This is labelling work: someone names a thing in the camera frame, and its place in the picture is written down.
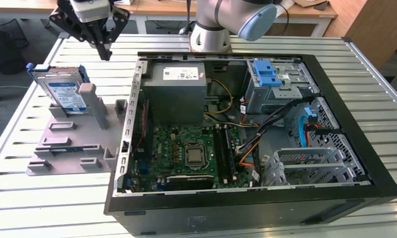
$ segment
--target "ram slot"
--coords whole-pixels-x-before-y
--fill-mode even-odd
[[[234,161],[233,161],[233,148],[231,148],[231,144],[230,144],[230,134],[229,134],[229,129],[225,125],[225,128],[223,128],[223,132],[225,132],[225,142],[226,142],[226,159],[227,159],[227,163],[229,163],[229,171],[227,171],[227,174],[229,174],[229,177],[231,178],[231,180],[237,180],[235,178],[235,164],[234,164]]]
[[[230,163],[229,163],[229,151],[226,141],[225,128],[215,125],[213,127],[213,145],[214,145],[214,155],[217,162],[217,176],[219,183],[231,182],[230,174]]]

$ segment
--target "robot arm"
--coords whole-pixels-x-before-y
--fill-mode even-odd
[[[107,30],[109,17],[114,27]],[[87,41],[101,60],[109,61],[110,45],[129,20],[129,12],[115,7],[113,0],[57,0],[57,9],[49,19],[78,41]]]
[[[190,37],[195,52],[230,50],[229,31],[246,41],[267,32],[277,16],[273,0],[198,0],[197,21]]]

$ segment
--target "blue cable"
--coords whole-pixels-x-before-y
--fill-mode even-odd
[[[303,136],[303,119],[309,119],[309,116],[317,117],[317,115],[311,112],[310,108],[303,108],[303,111],[306,112],[302,114],[298,118],[298,137],[299,137],[299,143],[302,147],[307,147],[305,136]]]
[[[302,130],[305,118],[309,118],[307,114],[302,114],[298,118],[298,137],[299,137],[299,143],[302,147],[306,147],[306,141],[305,141],[303,130]]]

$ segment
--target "aluminum slotted table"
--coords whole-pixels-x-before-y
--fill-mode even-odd
[[[249,43],[231,37],[231,48],[234,52],[315,55],[397,183],[397,93],[355,46],[339,38],[267,37]],[[110,62],[103,62],[86,43],[59,38],[45,60],[51,66],[81,63],[105,103],[127,99],[137,51],[187,51],[187,38],[121,35],[111,51]],[[0,138],[0,236],[129,237],[113,217],[102,214],[109,173],[25,175],[50,116],[47,105],[49,99],[33,83]],[[277,237],[281,234],[283,238],[297,234],[309,238],[397,238],[397,199],[326,225],[210,232],[194,237]]]

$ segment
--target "motherboard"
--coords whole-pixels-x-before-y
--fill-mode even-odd
[[[235,170],[238,134],[237,127],[218,125],[155,127],[151,160],[139,165],[143,191],[247,186],[246,172]]]

